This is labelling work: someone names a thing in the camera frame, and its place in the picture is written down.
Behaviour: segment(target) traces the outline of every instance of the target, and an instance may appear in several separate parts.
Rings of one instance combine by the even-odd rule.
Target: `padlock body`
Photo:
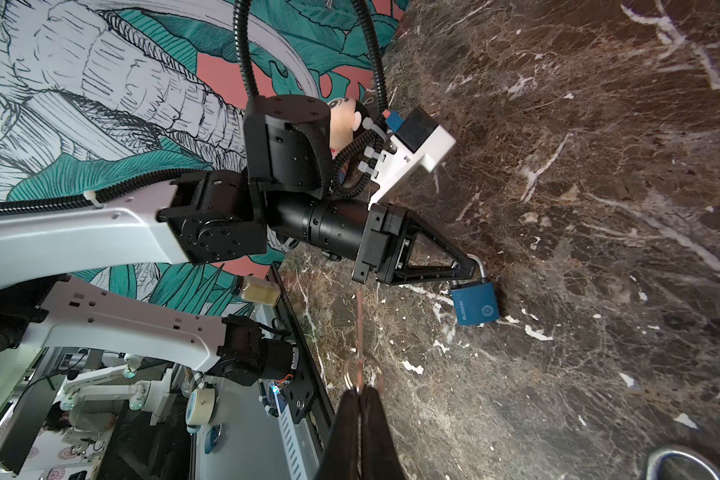
[[[491,282],[465,283],[451,289],[459,325],[477,325],[499,319],[494,284]]]

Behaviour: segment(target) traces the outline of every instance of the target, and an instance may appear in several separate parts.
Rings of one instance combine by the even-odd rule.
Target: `red circular pattern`
[[[52,468],[50,472],[48,472],[46,480],[62,480],[62,478],[64,478],[64,474],[66,473],[66,468]]]
[[[62,460],[71,460],[72,458],[75,458],[76,455],[72,451],[74,447],[65,447],[59,450],[59,458]]]

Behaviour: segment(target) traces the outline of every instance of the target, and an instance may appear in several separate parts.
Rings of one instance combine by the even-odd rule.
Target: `blue object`
[[[221,424],[214,426],[210,432],[208,432],[208,435],[206,435],[206,455],[213,452],[213,449],[216,447],[216,444],[219,443],[219,438],[221,437]]]
[[[390,129],[393,132],[398,131],[398,128],[400,128],[400,125],[403,124],[403,121],[405,119],[400,116],[400,114],[396,111],[390,111],[389,116],[387,117],[387,126],[390,127]]]
[[[477,325],[499,320],[494,284],[481,281],[465,283],[451,289],[459,325]]]

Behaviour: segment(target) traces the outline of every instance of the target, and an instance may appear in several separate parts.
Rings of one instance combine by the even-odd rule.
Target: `black hair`
[[[65,413],[67,412],[61,409],[60,403],[56,402],[50,407],[50,411],[48,412],[48,416],[45,417],[43,426],[51,432],[63,432],[67,428],[72,427],[72,424],[68,419],[62,418]]]

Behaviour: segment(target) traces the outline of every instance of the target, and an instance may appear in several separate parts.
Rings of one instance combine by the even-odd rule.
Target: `padlock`
[[[451,295],[459,325],[477,325],[499,320],[494,284],[488,281],[485,264],[475,255],[468,255],[480,268],[480,280],[470,283],[451,283]]]

